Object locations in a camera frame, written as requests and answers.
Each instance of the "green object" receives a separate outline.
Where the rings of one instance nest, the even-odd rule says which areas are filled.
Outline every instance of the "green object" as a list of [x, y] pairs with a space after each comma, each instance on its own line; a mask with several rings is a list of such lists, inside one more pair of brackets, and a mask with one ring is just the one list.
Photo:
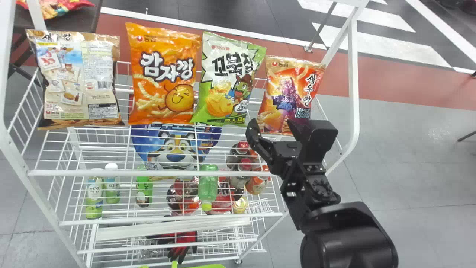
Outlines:
[[[203, 164], [201, 171], [217, 171], [218, 166], [214, 164]], [[217, 198], [218, 176], [201, 176], [198, 181], [198, 197], [202, 202], [202, 210], [210, 211], [211, 203]]]
[[[116, 163], [108, 163], [105, 167], [107, 170], [117, 170], [118, 165]], [[104, 178], [104, 186], [106, 187], [106, 202], [108, 204], [117, 204], [120, 201], [119, 183], [116, 181], [115, 176], [109, 176]]]
[[245, 126], [253, 79], [266, 48], [203, 32], [198, 107], [191, 122]]
[[[138, 170], [147, 170], [145, 165], [137, 167]], [[152, 203], [152, 189], [154, 184], [148, 176], [137, 177], [137, 196], [136, 203], [139, 207], [148, 207]]]
[[[177, 261], [176, 260], [172, 261], [172, 268], [177, 268]], [[226, 268], [226, 267], [221, 265], [221, 264], [208, 264], [208, 265], [194, 266], [194, 267], [188, 267], [188, 268]]]
[[[102, 168], [93, 168], [92, 170], [102, 170]], [[92, 176], [88, 179], [86, 189], [86, 219], [97, 219], [102, 217], [102, 196], [104, 180], [101, 176]]]

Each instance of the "green plastic bottle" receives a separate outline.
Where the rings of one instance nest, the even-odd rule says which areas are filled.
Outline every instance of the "green plastic bottle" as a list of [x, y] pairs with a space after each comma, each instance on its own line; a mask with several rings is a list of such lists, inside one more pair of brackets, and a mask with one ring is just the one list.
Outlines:
[[[117, 170], [118, 165], [116, 163], [108, 163], [104, 169]], [[117, 204], [120, 201], [119, 183], [115, 176], [109, 176], [104, 178], [104, 186], [106, 188], [106, 202], [108, 204]]]
[[[137, 170], [147, 170], [145, 165], [140, 165]], [[148, 207], [152, 203], [152, 189], [154, 184], [150, 181], [149, 176], [137, 177], [137, 195], [136, 203], [139, 207]]]
[[[203, 164], [200, 166], [201, 171], [217, 171], [218, 166], [215, 164]], [[218, 176], [201, 176], [198, 181], [198, 197], [202, 202], [202, 210], [210, 211], [211, 203], [217, 198]]]
[[[91, 170], [102, 170], [102, 168], [92, 168]], [[104, 179], [101, 176], [92, 176], [88, 179], [86, 189], [86, 219], [97, 219], [102, 217], [102, 204], [104, 202], [103, 188]]]

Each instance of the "white bottle cap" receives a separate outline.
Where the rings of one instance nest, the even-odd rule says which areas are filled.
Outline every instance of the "white bottle cap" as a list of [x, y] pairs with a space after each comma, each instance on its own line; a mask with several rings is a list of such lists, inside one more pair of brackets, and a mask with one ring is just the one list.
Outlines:
[[105, 169], [113, 169], [116, 170], [118, 168], [118, 164], [116, 163], [107, 163]]

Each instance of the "shrimp cracker bag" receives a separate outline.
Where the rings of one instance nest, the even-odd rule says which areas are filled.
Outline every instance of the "shrimp cracker bag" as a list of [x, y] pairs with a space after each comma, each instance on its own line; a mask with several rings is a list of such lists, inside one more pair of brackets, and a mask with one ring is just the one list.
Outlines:
[[311, 117], [311, 101], [325, 68], [316, 62], [266, 56], [268, 85], [257, 116], [261, 131], [292, 136], [288, 119], [303, 124]]
[[203, 32], [202, 77], [192, 122], [245, 126], [253, 79], [266, 48]]
[[114, 88], [119, 36], [26, 30], [44, 78], [38, 129], [124, 124]]
[[134, 107], [129, 124], [189, 123], [201, 37], [126, 23]]

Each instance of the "potato snack bag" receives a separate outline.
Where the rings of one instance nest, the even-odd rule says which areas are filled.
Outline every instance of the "potato snack bag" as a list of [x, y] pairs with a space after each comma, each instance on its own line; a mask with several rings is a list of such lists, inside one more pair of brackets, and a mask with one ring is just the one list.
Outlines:
[[189, 123], [201, 37], [131, 22], [126, 28], [134, 87], [129, 124]]
[[192, 122], [245, 126], [253, 79], [266, 48], [203, 32], [202, 74]]
[[292, 136], [288, 119], [303, 124], [311, 118], [311, 101], [325, 68], [316, 62], [266, 56], [268, 82], [257, 116], [261, 131]]

